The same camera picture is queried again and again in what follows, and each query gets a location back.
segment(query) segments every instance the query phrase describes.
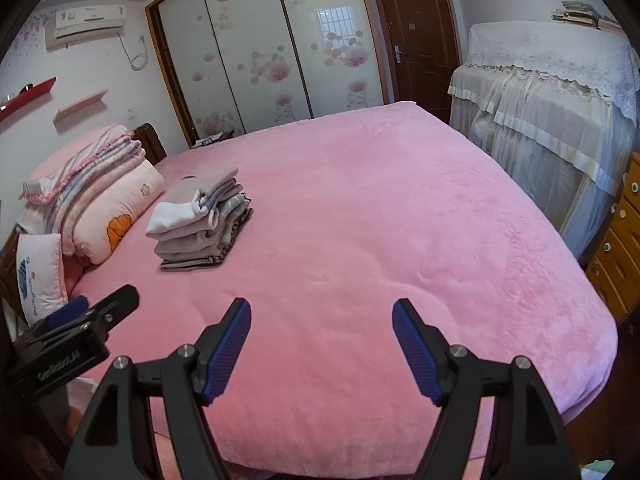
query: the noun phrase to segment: metal screw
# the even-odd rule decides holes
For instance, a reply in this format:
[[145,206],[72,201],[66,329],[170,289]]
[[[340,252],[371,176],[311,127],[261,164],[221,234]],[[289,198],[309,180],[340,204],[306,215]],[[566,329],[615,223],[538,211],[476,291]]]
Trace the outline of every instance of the metal screw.
[[449,351],[451,352],[451,355],[453,355],[453,357],[464,357],[468,353],[466,347],[462,345],[451,345],[449,347]]
[[187,358],[191,357],[195,351],[196,349],[193,345],[182,345],[180,348],[178,348],[178,355],[180,357]]
[[113,360],[113,367],[117,370],[122,370],[125,366],[129,364],[129,358],[121,355],[120,357],[116,357]]
[[520,368],[520,370],[528,370],[531,368],[531,361],[528,357],[524,357],[524,355],[516,357],[516,366]]

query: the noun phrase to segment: sliding wardrobe door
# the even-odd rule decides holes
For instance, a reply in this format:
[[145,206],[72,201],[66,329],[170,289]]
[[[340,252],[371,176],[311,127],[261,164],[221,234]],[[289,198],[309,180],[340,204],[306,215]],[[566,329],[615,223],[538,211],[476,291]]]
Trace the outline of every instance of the sliding wardrobe door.
[[364,0],[284,0],[315,117],[383,104]]
[[200,138],[231,129],[244,133],[204,0],[165,0],[162,28]]
[[310,117],[280,0],[206,0],[247,132]]

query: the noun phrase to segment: pink bedspread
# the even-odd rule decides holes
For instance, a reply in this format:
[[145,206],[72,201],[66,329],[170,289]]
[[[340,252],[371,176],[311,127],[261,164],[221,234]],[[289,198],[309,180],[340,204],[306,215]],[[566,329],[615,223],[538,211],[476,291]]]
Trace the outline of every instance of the pink bedspread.
[[[74,290],[93,302],[138,288],[140,308],[108,343],[135,361],[193,342],[236,296],[250,301],[251,332],[207,410],[226,460],[318,477],[413,473],[438,410],[394,336],[398,298],[482,358],[530,356],[565,419],[607,381],[616,327],[559,235],[491,158],[416,105],[300,121],[158,169],[170,186],[228,166],[255,214],[222,267],[161,272],[149,209]],[[484,455],[488,408],[472,457]]]

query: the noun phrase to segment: brown wooden door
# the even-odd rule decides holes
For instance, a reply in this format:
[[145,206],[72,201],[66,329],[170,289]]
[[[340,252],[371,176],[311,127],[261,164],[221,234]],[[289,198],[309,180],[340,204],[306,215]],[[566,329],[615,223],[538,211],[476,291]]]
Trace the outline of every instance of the brown wooden door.
[[396,73],[396,101],[415,101],[449,123],[447,94],[459,66],[449,0],[377,0],[392,74]]

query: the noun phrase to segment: orange bear applique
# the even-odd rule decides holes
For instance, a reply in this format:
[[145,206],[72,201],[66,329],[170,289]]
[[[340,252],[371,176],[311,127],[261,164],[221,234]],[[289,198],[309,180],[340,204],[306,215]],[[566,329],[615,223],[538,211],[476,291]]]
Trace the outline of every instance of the orange bear applique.
[[107,225],[107,238],[111,246],[111,252],[118,246],[122,237],[133,225],[133,219],[129,215],[120,215],[112,219]]

